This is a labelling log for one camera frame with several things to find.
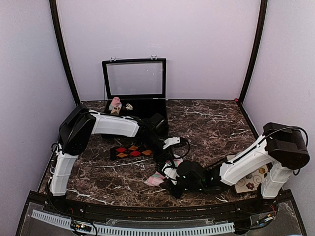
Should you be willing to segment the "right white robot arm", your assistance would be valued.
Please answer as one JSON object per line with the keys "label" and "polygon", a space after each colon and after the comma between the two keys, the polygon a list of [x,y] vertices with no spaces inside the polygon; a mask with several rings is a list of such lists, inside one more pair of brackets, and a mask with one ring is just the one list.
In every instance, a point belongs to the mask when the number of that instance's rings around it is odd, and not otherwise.
{"label": "right white robot arm", "polygon": [[180,198],[185,191],[219,194],[271,163],[270,172],[258,187],[260,194],[251,203],[255,213],[262,213],[288,179],[308,164],[307,145],[308,135],[303,128],[269,122],[251,146],[214,168],[202,167],[195,161],[182,161],[178,165],[158,164],[157,171],[170,181],[170,193]]}

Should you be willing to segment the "pink patterned sock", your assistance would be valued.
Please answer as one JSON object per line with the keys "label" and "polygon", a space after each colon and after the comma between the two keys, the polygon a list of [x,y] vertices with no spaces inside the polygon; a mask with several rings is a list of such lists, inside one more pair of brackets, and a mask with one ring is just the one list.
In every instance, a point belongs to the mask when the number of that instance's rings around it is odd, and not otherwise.
{"label": "pink patterned sock", "polygon": [[[176,160],[176,166],[178,167],[181,163],[183,162],[183,159],[177,159]],[[166,176],[163,176],[161,174],[159,174],[157,171],[150,176],[144,183],[148,186],[159,186],[160,184],[162,184],[163,182],[165,182],[166,180],[170,180],[168,179]]]}

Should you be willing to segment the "black argyle sock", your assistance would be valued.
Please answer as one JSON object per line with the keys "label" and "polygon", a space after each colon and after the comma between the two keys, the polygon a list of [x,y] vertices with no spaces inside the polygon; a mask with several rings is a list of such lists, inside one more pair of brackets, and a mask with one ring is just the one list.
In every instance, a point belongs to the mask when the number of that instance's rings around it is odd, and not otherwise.
{"label": "black argyle sock", "polygon": [[146,146],[124,146],[124,147],[113,147],[110,149],[110,160],[116,161],[126,158],[136,158],[142,156],[150,156],[152,151]]}

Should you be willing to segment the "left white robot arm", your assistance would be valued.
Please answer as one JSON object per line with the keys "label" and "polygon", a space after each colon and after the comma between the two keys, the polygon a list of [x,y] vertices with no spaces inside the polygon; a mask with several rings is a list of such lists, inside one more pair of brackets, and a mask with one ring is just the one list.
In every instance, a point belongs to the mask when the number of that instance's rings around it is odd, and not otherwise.
{"label": "left white robot arm", "polygon": [[86,149],[91,135],[102,134],[138,138],[153,152],[156,163],[172,160],[170,147],[180,142],[179,137],[167,137],[168,123],[160,114],[151,118],[122,117],[89,110],[79,104],[59,128],[58,141],[52,144],[57,154],[57,163],[49,182],[50,193],[54,196],[50,206],[58,214],[69,211],[69,202],[61,196],[66,194],[67,183],[74,162]]}

